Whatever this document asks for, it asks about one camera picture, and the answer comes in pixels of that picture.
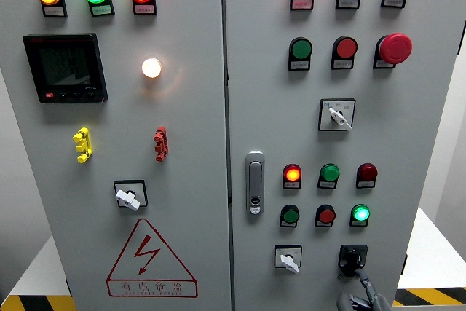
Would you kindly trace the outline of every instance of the yellow black hazard stripe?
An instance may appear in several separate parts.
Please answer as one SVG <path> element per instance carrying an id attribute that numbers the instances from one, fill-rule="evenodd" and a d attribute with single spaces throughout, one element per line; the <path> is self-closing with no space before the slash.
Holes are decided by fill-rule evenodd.
<path id="1" fill-rule="evenodd" d="M 398 289 L 393 302 L 395 307 L 464 304 L 466 288 Z"/>
<path id="2" fill-rule="evenodd" d="M 76 311 L 71 296 L 10 295 L 0 311 Z"/>

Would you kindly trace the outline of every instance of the gray metal panel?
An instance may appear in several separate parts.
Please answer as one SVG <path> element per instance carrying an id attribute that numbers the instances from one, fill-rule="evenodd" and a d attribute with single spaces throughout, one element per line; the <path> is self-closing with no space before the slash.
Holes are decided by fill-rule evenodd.
<path id="1" fill-rule="evenodd" d="M 221 0 L 157 0 L 156 17 L 134 16 L 131 0 L 113 3 L 115 16 L 94 18 L 85 0 L 66 0 L 68 18 L 55 19 L 38 0 L 0 0 L 0 66 L 77 308 L 229 310 Z M 22 36 L 87 32 L 98 36 L 108 102 L 40 104 Z M 163 66 L 153 82 L 141 73 L 151 56 Z M 156 163 L 160 125 L 170 153 Z M 84 126 L 95 153 L 81 165 L 72 137 Z M 113 183 L 125 179 L 146 181 L 147 208 L 118 208 Z M 108 295 L 140 218 L 197 279 L 197 299 Z"/>
<path id="2" fill-rule="evenodd" d="M 407 0 L 381 9 L 361 0 L 359 10 L 335 10 L 315 0 L 310 13 L 290 13 L 289 0 L 226 0 L 235 293 L 238 310 L 335 310 L 340 291 L 365 296 L 342 278 L 342 244 L 368 245 L 365 271 L 389 300 L 403 265 L 451 71 L 465 21 L 464 0 Z M 395 70 L 372 69 L 383 35 L 408 34 L 411 57 Z M 331 71 L 331 48 L 340 36 L 358 41 L 355 67 Z M 313 45 L 311 70 L 288 72 L 288 45 L 304 36 Z M 355 98 L 353 131 L 318 132 L 321 98 Z M 260 216 L 244 208 L 244 157 L 264 153 Z M 320 168 L 336 163 L 335 191 L 317 189 Z M 356 189 L 364 162 L 379 169 L 375 189 Z M 282 190 L 283 168 L 301 166 L 300 190 Z M 353 205 L 365 203 L 366 228 L 350 228 Z M 314 228 L 316 209 L 331 204 L 333 228 Z M 299 207 L 296 229 L 279 228 L 284 205 Z M 303 247 L 299 275 L 274 269 L 274 245 Z"/>

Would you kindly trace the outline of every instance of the emergency stop button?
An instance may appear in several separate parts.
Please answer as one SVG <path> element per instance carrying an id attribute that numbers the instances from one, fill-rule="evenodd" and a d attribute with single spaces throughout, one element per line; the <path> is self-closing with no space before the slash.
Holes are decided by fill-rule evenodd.
<path id="1" fill-rule="evenodd" d="M 408 59 L 412 50 L 413 43 L 406 34 L 392 33 L 383 36 L 377 42 L 374 69 L 395 68 Z"/>

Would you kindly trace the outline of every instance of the red push button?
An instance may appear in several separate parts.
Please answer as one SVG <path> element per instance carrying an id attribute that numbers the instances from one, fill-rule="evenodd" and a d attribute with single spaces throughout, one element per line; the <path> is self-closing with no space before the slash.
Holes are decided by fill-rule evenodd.
<path id="1" fill-rule="evenodd" d="M 377 168 L 372 163 L 364 163 L 358 168 L 358 178 L 361 181 L 375 181 L 377 175 Z"/>
<path id="2" fill-rule="evenodd" d="M 351 58 L 358 51 L 358 45 L 353 38 L 344 38 L 336 45 L 336 53 L 340 58 Z"/>
<path id="3" fill-rule="evenodd" d="M 412 50 L 413 43 L 403 33 L 392 33 L 386 36 L 379 45 L 380 58 L 393 65 L 404 62 Z"/>
<path id="4" fill-rule="evenodd" d="M 315 213 L 315 227 L 332 227 L 336 218 L 335 210 L 329 204 L 321 205 Z"/>

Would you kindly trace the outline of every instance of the green push button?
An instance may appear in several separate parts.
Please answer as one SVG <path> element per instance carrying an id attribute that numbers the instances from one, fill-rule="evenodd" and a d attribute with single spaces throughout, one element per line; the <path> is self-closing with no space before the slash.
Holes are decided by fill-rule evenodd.
<path id="1" fill-rule="evenodd" d="M 296 58 L 302 60 L 311 55 L 312 45 L 307 40 L 299 39 L 294 42 L 291 52 Z"/>
<path id="2" fill-rule="evenodd" d="M 294 210 L 289 210 L 283 215 L 283 220 L 285 220 L 289 224 L 294 224 L 299 220 L 299 213 L 297 213 Z"/>
<path id="3" fill-rule="evenodd" d="M 320 175 L 327 182 L 334 182 L 340 176 L 340 170 L 334 164 L 327 164 L 320 170 Z"/>
<path id="4" fill-rule="evenodd" d="M 369 211 L 369 208 L 367 205 L 358 204 L 358 205 L 355 205 L 353 209 L 351 210 L 351 215 L 357 221 L 365 221 L 369 219 L 371 212 Z"/>

